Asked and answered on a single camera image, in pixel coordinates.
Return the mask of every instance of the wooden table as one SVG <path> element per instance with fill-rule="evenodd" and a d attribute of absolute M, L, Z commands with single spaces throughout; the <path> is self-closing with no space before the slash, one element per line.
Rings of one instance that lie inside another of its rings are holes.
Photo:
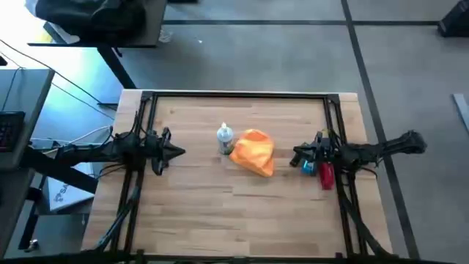
<path fill-rule="evenodd" d="M 129 131 L 141 90 L 124 90 L 114 131 Z M 356 94 L 339 94 L 349 142 L 366 134 Z M 218 154 L 222 122 L 239 136 L 257 128 L 275 142 L 275 172 L 260 177 Z M 321 102 L 259 98 L 158 98 L 155 128 L 172 132 L 171 143 L 187 153 L 171 160 L 163 177 L 150 165 L 140 199 L 132 250 L 145 254 L 334 257 L 345 252 L 336 191 L 323 191 L 317 177 L 289 166 L 292 147 L 313 140 L 325 127 Z M 124 170 L 101 178 L 82 248 L 110 227 L 117 212 Z M 363 221 L 388 251 L 391 244 L 374 175 L 357 174 Z M 123 247 L 124 223 L 119 247 Z M 357 242 L 354 237 L 354 249 Z"/>

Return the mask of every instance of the black desk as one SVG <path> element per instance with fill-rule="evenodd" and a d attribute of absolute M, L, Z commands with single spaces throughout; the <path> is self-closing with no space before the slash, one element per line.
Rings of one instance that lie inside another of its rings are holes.
<path fill-rule="evenodd" d="M 0 70 L 1 91 L 6 91 L 9 88 L 14 72 L 15 70 Z M 5 109 L 26 112 L 23 135 L 18 139 L 17 147 L 24 148 L 29 141 L 50 89 L 52 78 L 52 70 L 20 70 L 17 72 Z M 3 94 L 0 96 L 0 101 L 4 102 Z M 33 177 L 33 169 L 0 172 L 0 258 L 7 250 L 24 200 L 30 194 L 29 186 Z"/>
<path fill-rule="evenodd" d="M 119 58 L 114 53 L 112 48 L 156 48 L 158 39 L 160 37 L 161 24 L 163 23 L 164 12 L 166 8 L 166 0 L 141 0 L 144 2 L 147 22 L 141 33 L 129 39 L 124 44 L 115 45 L 113 43 L 73 43 L 67 44 L 57 32 L 50 26 L 49 23 L 44 25 L 44 29 L 53 38 L 51 41 L 35 40 L 28 43 L 31 46 L 48 46 L 48 47 L 87 47 L 97 48 L 106 64 L 111 68 L 114 75 L 120 81 L 124 89 L 137 89 L 137 86 L 132 81 L 130 76 L 125 71 L 124 67 L 119 61 Z M 117 105 L 116 103 L 106 102 L 105 105 Z"/>

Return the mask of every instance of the orange bag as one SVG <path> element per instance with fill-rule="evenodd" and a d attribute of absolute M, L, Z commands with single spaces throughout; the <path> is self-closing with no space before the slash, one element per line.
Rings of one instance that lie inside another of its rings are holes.
<path fill-rule="evenodd" d="M 264 177 L 273 175 L 273 141 L 256 129 L 248 129 L 234 144 L 232 161 Z"/>

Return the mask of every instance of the red object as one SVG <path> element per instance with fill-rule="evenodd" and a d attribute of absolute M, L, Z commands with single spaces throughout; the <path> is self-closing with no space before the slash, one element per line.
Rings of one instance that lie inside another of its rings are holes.
<path fill-rule="evenodd" d="M 334 186 L 334 167 L 327 162 L 320 164 L 320 181 L 323 190 L 331 190 Z"/>

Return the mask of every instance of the plastic bottle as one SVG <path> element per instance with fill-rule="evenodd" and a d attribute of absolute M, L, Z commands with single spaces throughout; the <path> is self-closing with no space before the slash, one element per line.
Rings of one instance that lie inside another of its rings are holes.
<path fill-rule="evenodd" d="M 226 126 L 225 122 L 217 131 L 219 151 L 221 154 L 228 155 L 233 150 L 233 130 Z"/>

